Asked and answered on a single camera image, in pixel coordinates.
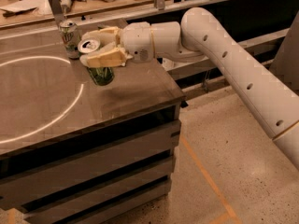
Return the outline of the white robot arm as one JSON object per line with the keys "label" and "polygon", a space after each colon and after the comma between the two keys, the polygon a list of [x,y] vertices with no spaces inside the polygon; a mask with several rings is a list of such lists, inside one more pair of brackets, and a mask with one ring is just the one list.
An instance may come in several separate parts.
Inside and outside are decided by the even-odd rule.
{"label": "white robot arm", "polygon": [[82,40],[91,43],[80,51],[80,61],[88,68],[208,57],[269,138],[299,168],[299,96],[236,43],[206,9],[188,9],[181,22],[134,22],[93,30]]}

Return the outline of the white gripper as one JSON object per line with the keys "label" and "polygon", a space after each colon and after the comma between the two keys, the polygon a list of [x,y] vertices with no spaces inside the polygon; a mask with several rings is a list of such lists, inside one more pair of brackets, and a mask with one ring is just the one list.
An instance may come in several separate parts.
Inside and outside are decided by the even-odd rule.
{"label": "white gripper", "polygon": [[136,63],[149,62],[154,57],[150,24],[134,22],[121,31],[117,26],[85,33],[82,38],[95,38],[103,46],[97,51],[81,55],[79,60],[89,68],[123,66],[130,59]]}

